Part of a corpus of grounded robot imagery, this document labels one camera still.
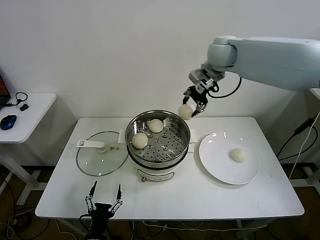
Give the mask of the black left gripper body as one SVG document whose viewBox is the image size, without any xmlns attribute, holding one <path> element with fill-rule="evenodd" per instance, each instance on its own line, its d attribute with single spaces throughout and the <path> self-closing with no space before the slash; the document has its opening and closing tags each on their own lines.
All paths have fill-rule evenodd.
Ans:
<svg viewBox="0 0 320 240">
<path fill-rule="evenodd" d="M 108 220 L 113 217 L 112 205 L 108 203 L 95 203 L 96 209 L 89 212 L 92 218 L 91 233 L 104 234 L 107 229 Z"/>
</svg>

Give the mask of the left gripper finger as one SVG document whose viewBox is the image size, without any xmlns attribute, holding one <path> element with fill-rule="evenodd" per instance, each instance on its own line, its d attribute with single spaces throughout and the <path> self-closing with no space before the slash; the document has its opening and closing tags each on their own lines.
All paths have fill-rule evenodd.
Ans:
<svg viewBox="0 0 320 240">
<path fill-rule="evenodd" d="M 94 197 L 94 193 L 95 193 L 95 189 L 96 189 L 97 183 L 98 183 L 98 181 L 96 180 L 94 182 L 93 186 L 91 187 L 88 195 L 85 197 L 86 206 L 87 206 L 87 209 L 89 211 L 93 211 L 93 210 L 97 209 L 96 206 L 95 206 L 95 202 L 93 201 L 93 197 Z"/>
<path fill-rule="evenodd" d="M 116 201 L 115 203 L 111 206 L 111 208 L 109 209 L 109 211 L 111 213 L 115 213 L 120 206 L 123 204 L 122 201 L 122 190 L 121 190 L 121 184 L 118 185 L 118 190 L 117 190 L 117 196 L 116 196 Z"/>
</svg>

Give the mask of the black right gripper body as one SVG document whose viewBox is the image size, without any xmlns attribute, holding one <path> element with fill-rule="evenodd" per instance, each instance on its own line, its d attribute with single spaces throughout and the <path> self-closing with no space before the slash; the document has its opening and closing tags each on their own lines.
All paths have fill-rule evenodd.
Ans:
<svg viewBox="0 0 320 240">
<path fill-rule="evenodd" d="M 208 93 L 216 93 L 219 91 L 218 83 L 212 78 L 189 77 L 189 79 L 193 85 L 188 87 L 188 97 L 195 103 L 208 103 Z"/>
</svg>

